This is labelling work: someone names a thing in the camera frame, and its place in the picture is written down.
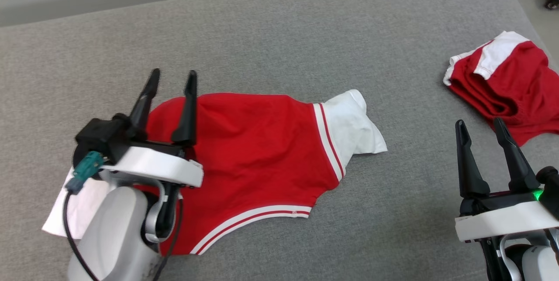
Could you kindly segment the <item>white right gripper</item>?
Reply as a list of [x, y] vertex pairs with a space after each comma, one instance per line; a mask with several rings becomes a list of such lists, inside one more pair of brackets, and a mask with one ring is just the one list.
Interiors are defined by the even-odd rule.
[[463, 198], [474, 198], [464, 200], [466, 206], [461, 208], [463, 213], [455, 218], [457, 237], [466, 242], [557, 229], [558, 193], [554, 190], [536, 190], [540, 183], [504, 120], [497, 117], [493, 125], [507, 162], [510, 176], [508, 187], [515, 194], [501, 192], [487, 197], [490, 194], [489, 184], [481, 177], [471, 151], [469, 131], [463, 120], [457, 120], [455, 136], [459, 193]]

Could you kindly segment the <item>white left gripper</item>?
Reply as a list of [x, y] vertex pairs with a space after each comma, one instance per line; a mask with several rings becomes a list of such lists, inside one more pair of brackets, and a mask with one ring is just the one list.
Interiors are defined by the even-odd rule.
[[[130, 138], [134, 140], [147, 139], [148, 114], [156, 96], [160, 74], [159, 68], [151, 71], [130, 113]], [[179, 124], [171, 136], [173, 144], [192, 147], [197, 142], [197, 90], [197, 72], [190, 70], [184, 87], [184, 105]], [[101, 167], [100, 178], [115, 186], [167, 182], [199, 188], [204, 172], [201, 165], [194, 161], [148, 147], [130, 146], [117, 163], [105, 163]]]

